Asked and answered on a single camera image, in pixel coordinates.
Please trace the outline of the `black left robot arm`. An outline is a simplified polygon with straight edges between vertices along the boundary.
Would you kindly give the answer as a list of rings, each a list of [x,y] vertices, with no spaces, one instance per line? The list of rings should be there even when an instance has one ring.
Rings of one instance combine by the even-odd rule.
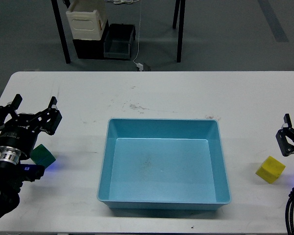
[[[35,114],[18,114],[21,101],[17,94],[6,106],[0,106],[0,218],[19,205],[23,182],[41,179],[55,162],[51,152],[36,141],[41,132],[54,135],[62,119],[56,97]]]

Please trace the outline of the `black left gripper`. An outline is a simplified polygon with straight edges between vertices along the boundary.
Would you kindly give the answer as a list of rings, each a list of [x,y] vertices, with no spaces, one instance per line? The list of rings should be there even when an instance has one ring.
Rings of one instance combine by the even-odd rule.
[[[40,132],[52,136],[62,120],[57,99],[36,114],[17,114],[22,96],[16,94],[6,106],[0,106],[0,161],[28,160]]]

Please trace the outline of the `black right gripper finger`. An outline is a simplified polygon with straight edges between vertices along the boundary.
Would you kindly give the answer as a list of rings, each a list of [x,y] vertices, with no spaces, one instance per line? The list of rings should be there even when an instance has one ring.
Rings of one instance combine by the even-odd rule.
[[[276,133],[276,140],[284,157],[294,154],[294,128],[289,114],[284,115],[284,123]]]

